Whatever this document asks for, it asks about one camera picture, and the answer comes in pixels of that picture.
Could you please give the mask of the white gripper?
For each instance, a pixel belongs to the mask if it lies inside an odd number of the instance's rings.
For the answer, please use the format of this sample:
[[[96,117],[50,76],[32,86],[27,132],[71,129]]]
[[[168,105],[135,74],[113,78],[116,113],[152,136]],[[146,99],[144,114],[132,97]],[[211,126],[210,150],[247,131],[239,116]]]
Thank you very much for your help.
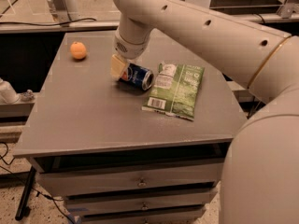
[[[126,59],[133,60],[139,57],[146,48],[146,43],[133,44],[123,39],[119,32],[114,36],[114,49],[120,54],[113,54],[110,60],[110,74],[111,76],[119,80],[129,63]]]

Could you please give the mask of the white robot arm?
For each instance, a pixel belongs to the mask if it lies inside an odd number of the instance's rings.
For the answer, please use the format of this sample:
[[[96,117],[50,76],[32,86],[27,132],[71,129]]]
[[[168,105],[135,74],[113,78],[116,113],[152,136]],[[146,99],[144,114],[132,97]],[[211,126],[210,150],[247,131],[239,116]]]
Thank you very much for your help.
[[[297,37],[179,0],[113,0],[133,59],[156,28],[260,99],[231,143],[220,224],[299,224]]]

